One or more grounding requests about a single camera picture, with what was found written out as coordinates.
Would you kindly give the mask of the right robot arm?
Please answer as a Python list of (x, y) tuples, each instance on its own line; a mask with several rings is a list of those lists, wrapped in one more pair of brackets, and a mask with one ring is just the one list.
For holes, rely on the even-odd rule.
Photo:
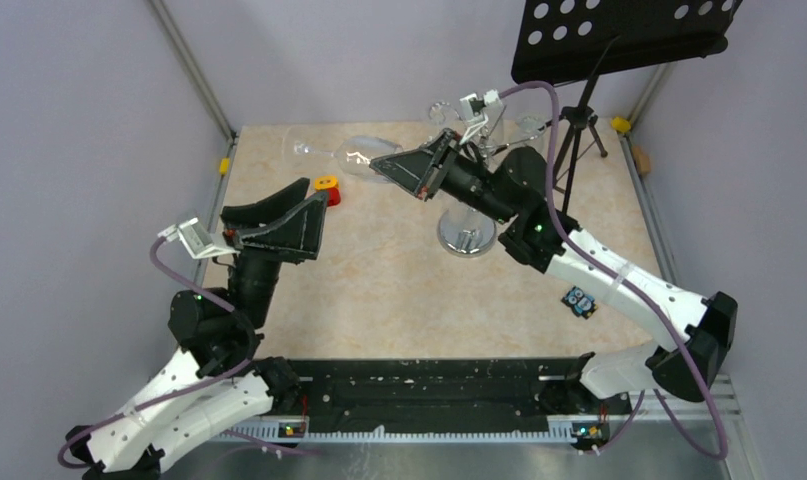
[(572, 217), (551, 210), (547, 162), (528, 146), (489, 170), (445, 130), (417, 149), (378, 157), (370, 169), (415, 198), (444, 192), (507, 224), (498, 237), (519, 264), (559, 278), (612, 307), (647, 332), (651, 342), (610, 354), (587, 354), (565, 385), (568, 404), (591, 412), (606, 398), (657, 389), (701, 402), (732, 347), (738, 303), (717, 292), (684, 290), (629, 262)]

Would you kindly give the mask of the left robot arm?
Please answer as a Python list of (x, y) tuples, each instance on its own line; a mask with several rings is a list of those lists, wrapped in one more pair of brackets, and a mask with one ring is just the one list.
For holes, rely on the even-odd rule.
[(257, 359), (284, 264), (317, 258), (327, 193), (300, 178), (257, 202), (226, 206), (223, 229), (195, 217), (162, 230), (150, 248), (180, 243), (196, 260), (228, 256), (228, 281), (204, 288), (182, 278), (169, 307), (176, 349), (110, 417), (71, 429), (58, 463), (87, 479), (157, 479), (182, 457), (232, 426), (304, 407), (300, 377), (284, 358)]

